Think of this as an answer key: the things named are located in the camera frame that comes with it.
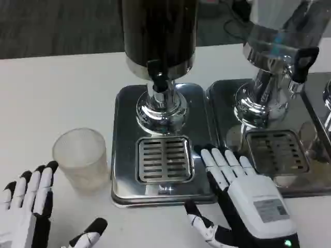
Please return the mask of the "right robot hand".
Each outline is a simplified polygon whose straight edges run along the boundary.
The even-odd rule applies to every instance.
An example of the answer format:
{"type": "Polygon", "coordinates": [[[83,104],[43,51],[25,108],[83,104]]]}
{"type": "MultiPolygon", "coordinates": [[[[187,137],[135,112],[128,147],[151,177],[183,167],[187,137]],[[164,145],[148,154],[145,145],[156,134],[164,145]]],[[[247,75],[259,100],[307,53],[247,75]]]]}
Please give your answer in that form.
{"type": "Polygon", "coordinates": [[[270,177],[230,149],[198,147],[206,176],[229,225],[215,224],[192,200],[184,207],[190,225],[211,247],[300,247],[297,228],[270,177]]]}

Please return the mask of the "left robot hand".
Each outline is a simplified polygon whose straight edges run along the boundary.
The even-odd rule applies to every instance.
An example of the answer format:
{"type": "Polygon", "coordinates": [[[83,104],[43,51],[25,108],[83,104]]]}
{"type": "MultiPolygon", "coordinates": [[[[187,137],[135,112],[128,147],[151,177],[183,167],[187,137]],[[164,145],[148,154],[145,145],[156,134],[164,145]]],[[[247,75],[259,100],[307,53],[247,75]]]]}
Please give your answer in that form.
{"type": "Polygon", "coordinates": [[[58,163],[25,171],[1,191],[1,247],[47,247],[58,163]]]}

